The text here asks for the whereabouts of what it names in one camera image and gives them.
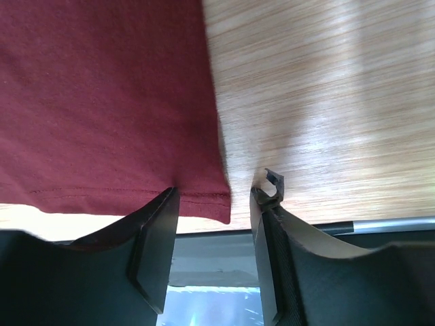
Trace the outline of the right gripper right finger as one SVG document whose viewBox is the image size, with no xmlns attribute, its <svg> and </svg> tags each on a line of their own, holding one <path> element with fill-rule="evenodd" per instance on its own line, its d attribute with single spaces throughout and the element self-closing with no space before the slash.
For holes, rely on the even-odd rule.
<svg viewBox="0 0 435 326">
<path fill-rule="evenodd" d="M 329 235 L 251 189 L 250 218 L 266 325 L 433 325 L 434 230 Z"/>
</svg>

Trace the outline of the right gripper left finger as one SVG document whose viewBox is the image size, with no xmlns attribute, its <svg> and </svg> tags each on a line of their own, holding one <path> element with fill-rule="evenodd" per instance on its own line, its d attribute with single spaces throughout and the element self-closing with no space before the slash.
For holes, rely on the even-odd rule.
<svg viewBox="0 0 435 326">
<path fill-rule="evenodd" d="M 180 196 L 70 244 L 1 232 L 2 325 L 155 325 L 163 313 Z"/>
</svg>

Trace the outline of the dark red t-shirt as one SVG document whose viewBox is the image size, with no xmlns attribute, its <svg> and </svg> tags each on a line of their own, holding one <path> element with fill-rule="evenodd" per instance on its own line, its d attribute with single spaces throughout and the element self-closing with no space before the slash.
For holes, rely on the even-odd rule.
<svg viewBox="0 0 435 326">
<path fill-rule="evenodd" d="M 229 223 L 200 1 L 1 2 L 1 201 Z"/>
</svg>

